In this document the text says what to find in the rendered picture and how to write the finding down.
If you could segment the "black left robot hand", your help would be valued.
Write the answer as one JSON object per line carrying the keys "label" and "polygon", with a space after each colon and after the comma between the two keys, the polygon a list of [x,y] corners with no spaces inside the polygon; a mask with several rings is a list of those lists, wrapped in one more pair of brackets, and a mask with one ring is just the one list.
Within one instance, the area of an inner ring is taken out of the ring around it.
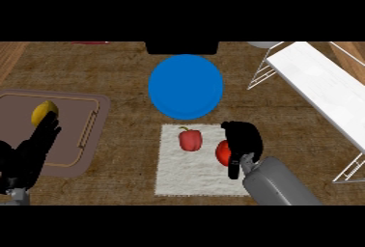
{"label": "black left robot hand", "polygon": [[28,190],[34,186],[59,133],[59,120],[51,111],[30,138],[15,149],[0,140],[0,194],[6,195],[15,188]]}

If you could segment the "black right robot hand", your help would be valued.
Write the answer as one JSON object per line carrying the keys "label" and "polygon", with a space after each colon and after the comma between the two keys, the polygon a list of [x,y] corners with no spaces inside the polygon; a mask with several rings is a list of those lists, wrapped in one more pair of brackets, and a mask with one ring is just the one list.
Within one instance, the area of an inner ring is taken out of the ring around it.
{"label": "black right robot hand", "polygon": [[253,154],[250,162],[258,164],[263,154],[263,138],[256,126],[246,122],[224,122],[225,138],[231,155],[228,159],[228,177],[238,179],[241,158]]}

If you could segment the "red tomato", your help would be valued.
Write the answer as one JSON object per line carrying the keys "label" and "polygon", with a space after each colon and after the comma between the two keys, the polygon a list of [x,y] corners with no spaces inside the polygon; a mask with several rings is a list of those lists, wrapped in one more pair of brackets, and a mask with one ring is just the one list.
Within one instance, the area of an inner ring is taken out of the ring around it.
{"label": "red tomato", "polygon": [[229,163],[229,157],[231,157],[231,149],[228,146],[228,141],[221,141],[218,148],[216,148],[216,158],[219,162],[226,166]]}

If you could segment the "white fluffy placemat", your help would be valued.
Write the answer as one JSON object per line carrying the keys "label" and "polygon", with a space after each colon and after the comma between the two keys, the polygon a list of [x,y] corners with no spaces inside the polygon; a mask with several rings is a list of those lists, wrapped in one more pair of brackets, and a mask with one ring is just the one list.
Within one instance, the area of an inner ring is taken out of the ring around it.
{"label": "white fluffy placemat", "polygon": [[218,124],[188,124],[187,127],[203,134],[203,146],[198,151],[185,151],[181,148],[181,125],[161,125],[154,194],[247,196],[241,179],[228,178],[228,168],[216,158],[216,148],[225,139],[222,127]]}

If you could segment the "red bell pepper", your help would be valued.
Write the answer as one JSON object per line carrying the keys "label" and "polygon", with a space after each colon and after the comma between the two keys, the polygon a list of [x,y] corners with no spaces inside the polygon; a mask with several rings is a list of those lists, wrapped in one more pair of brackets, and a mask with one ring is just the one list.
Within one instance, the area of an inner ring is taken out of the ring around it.
{"label": "red bell pepper", "polygon": [[181,148],[185,151],[198,151],[203,146],[203,134],[198,130],[182,126],[182,133],[179,134]]}

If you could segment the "yellow lemon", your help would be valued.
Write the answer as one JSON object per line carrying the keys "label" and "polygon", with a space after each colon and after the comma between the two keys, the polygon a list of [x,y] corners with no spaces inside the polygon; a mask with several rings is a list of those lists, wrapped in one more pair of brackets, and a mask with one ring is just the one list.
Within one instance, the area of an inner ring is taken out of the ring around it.
{"label": "yellow lemon", "polygon": [[49,112],[59,112],[59,107],[57,104],[51,101],[46,100],[33,110],[31,113],[31,124],[37,126],[40,122],[43,121],[46,115]]}

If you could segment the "blue round plate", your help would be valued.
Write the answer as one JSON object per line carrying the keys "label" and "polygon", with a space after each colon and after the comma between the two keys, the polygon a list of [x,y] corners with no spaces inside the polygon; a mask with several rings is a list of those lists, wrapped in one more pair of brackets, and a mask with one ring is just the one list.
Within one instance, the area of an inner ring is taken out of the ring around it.
{"label": "blue round plate", "polygon": [[175,120],[195,120],[224,98],[224,76],[198,55],[175,55],[157,65],[148,78],[148,96],[158,111]]}

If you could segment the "pale grey round object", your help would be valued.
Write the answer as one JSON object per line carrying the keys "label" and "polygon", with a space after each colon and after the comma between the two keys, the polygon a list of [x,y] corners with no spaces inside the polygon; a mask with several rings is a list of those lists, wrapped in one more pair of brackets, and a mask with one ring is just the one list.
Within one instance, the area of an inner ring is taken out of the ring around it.
{"label": "pale grey round object", "polygon": [[258,48],[265,48],[269,49],[272,48],[277,44],[281,43],[281,41],[247,41],[250,45],[253,45]]}

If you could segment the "black box appliance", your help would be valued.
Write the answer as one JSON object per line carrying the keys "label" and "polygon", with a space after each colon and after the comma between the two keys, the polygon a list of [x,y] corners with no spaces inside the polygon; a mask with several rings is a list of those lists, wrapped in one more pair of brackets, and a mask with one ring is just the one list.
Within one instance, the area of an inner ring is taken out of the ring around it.
{"label": "black box appliance", "polygon": [[216,41],[148,41],[145,48],[150,54],[215,55],[218,53],[219,43]]}

